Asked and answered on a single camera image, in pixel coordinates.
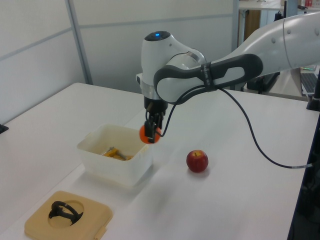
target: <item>orange fruit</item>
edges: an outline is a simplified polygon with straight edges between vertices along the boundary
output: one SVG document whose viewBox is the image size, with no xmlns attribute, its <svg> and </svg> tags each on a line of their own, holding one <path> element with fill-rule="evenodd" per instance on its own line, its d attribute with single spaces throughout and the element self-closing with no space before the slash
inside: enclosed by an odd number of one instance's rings
<svg viewBox="0 0 320 240">
<path fill-rule="evenodd" d="M 161 133 L 161 129 L 159 127 L 156 128 L 156 131 L 158 133 Z M 142 142 L 144 142 L 145 144 L 152 144 L 151 142 L 149 142 L 149 138 L 146 136 L 145 125 L 143 125 L 140 128 L 139 135 L 140 135 L 140 139 L 141 139 Z M 159 139 L 160 139 L 160 135 L 155 133 L 154 134 L 154 143 L 158 142 Z"/>
</svg>

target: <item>white table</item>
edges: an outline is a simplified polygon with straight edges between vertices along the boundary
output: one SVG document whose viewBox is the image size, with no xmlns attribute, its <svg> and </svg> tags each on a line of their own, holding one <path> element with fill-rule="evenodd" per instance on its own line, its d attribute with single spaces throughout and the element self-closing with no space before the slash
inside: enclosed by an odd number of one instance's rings
<svg viewBox="0 0 320 240">
<path fill-rule="evenodd" d="M 141 94 L 76 83 L 6 124 L 0 134 L 0 233 L 81 163 L 76 145 L 90 131 L 124 125 Z"/>
<path fill-rule="evenodd" d="M 86 88 L 85 100 L 72 100 L 78 95 L 73 92 L 77 88 Z M 100 102 L 106 103 L 103 104 L 106 109 L 110 104 L 114 106 L 110 111 L 122 119 L 118 122 L 120 125 L 126 123 L 125 117 L 121 116 L 127 115 L 129 118 L 127 111 L 130 111 L 131 120 L 125 125 L 138 129 L 144 122 L 145 110 L 141 110 L 142 102 L 138 107 L 134 103 L 139 102 L 141 96 L 129 92 L 113 94 L 115 90 L 81 84 L 65 91 L 69 100 L 55 96 L 51 104 L 69 102 L 69 109 L 76 113 L 60 113 L 59 118 L 68 123 L 63 130 L 69 132 L 57 133 L 68 140 L 63 141 L 63 144 L 68 142 L 63 151 L 70 155 L 64 157 L 64 164 L 72 160 L 76 163 L 64 173 L 67 175 L 65 178 L 62 174 L 54 175 L 57 185 L 44 184 L 46 188 L 33 190 L 37 193 L 33 200 L 38 201 L 21 213 L 21 217 L 0 235 L 0 239 L 28 239 L 24 235 L 25 221 L 58 190 L 111 207 L 114 216 L 102 237 L 104 240 L 286 239 L 304 170 L 280 168 L 264 159 L 254 145 L 242 112 L 223 92 L 198 95 L 178 106 L 167 135 L 153 146 L 153 167 L 136 186 L 124 187 L 86 173 L 82 164 L 77 166 L 80 157 L 76 156 L 76 144 L 97 126 L 109 121 L 100 109 L 94 107 Z M 267 155 L 287 165 L 307 162 L 318 112 L 306 110 L 306 103 L 302 101 L 230 92 L 247 111 L 257 141 Z M 50 125 L 61 123 L 57 120 L 52 119 Z M 76 131 L 68 130 L 74 125 L 78 125 Z M 6 133 L 9 135 L 14 128 L 11 124 L 8 126 L 10 130 Z M 44 134 L 38 141 L 46 142 L 47 139 Z M 209 157 L 207 170 L 200 174 L 191 173 L 186 165 L 186 156 L 194 149 L 204 150 Z M 55 159 L 59 158 L 56 156 L 62 157 L 59 152 L 51 154 Z M 25 157 L 30 161 L 30 156 L 38 158 L 38 153 L 32 151 Z M 52 161 L 43 159 L 45 164 L 42 167 Z M 22 159 L 18 158 L 16 168 L 11 170 L 16 171 L 22 163 Z M 52 173 L 53 169 L 45 169 L 42 176 L 34 179 L 35 183 L 46 181 L 45 176 Z M 21 183 L 14 181 L 7 184 L 14 187 Z M 33 185 L 25 186 L 20 196 L 29 196 L 34 188 Z"/>
</svg>

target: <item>tan plastic lid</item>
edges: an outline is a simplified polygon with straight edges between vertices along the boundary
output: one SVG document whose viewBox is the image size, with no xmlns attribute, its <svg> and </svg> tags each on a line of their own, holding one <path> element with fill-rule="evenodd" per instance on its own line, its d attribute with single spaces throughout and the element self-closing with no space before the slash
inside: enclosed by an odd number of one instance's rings
<svg viewBox="0 0 320 240">
<path fill-rule="evenodd" d="M 52 204 L 61 201 L 72 207 L 80 219 L 71 220 L 60 215 L 49 218 Z M 72 215 L 62 207 L 63 212 Z M 100 240 L 113 217 L 111 209 L 99 202 L 65 191 L 54 193 L 24 224 L 25 234 L 34 240 Z"/>
</svg>

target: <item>plastic bin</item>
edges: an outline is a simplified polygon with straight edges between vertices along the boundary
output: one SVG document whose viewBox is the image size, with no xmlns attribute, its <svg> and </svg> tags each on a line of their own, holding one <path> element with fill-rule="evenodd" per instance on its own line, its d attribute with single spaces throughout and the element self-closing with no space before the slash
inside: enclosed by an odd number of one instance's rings
<svg viewBox="0 0 320 240">
<path fill-rule="evenodd" d="M 152 145 L 143 143 L 136 129 L 106 124 L 89 133 L 77 146 L 86 171 L 123 185 L 133 186 L 153 163 Z M 111 147 L 130 160 L 103 156 Z"/>
</svg>

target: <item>red apple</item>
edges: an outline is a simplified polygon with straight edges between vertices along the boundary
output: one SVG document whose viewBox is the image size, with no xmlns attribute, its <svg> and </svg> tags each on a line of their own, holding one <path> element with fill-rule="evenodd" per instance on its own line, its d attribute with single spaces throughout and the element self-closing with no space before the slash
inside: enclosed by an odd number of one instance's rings
<svg viewBox="0 0 320 240">
<path fill-rule="evenodd" d="M 186 164 L 194 173 L 201 173 L 208 167 L 208 156 L 202 150 L 193 150 L 186 156 Z"/>
</svg>

